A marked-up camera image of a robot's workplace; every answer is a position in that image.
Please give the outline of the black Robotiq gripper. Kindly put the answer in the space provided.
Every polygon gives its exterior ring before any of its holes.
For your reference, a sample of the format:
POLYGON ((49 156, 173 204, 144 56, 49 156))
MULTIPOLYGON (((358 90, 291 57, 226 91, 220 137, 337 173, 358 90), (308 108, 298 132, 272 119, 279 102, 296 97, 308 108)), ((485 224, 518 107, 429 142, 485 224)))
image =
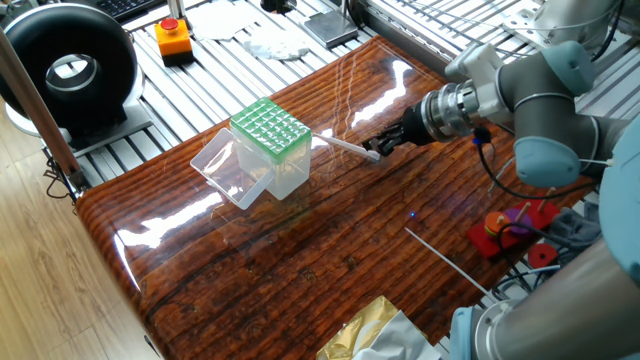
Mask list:
POLYGON ((365 140, 362 146, 381 156, 389 156, 397 146, 405 142, 416 146, 424 146, 433 142, 433 137, 425 126, 418 104, 408 107, 404 111, 401 123, 389 124, 380 135, 365 140))

